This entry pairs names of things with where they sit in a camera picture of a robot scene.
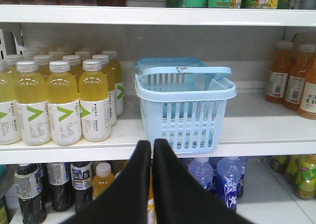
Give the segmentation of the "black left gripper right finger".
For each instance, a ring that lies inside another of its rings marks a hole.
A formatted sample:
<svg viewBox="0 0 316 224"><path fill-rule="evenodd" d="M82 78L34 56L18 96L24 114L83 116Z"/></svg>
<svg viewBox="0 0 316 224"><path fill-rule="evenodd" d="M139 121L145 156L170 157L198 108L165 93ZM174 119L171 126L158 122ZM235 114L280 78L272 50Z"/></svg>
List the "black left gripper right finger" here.
<svg viewBox="0 0 316 224"><path fill-rule="evenodd" d="M194 179L167 140L154 142L153 192L159 224L249 224Z"/></svg>

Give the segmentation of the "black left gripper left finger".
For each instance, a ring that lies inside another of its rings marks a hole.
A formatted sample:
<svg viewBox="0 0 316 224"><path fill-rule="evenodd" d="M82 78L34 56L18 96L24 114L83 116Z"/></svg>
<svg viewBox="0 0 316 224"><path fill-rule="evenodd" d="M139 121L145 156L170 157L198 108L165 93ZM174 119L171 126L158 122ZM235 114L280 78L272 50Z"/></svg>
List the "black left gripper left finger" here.
<svg viewBox="0 0 316 224"><path fill-rule="evenodd" d="M63 224L146 224L150 187L151 144L137 142L124 169L90 204Z"/></svg>

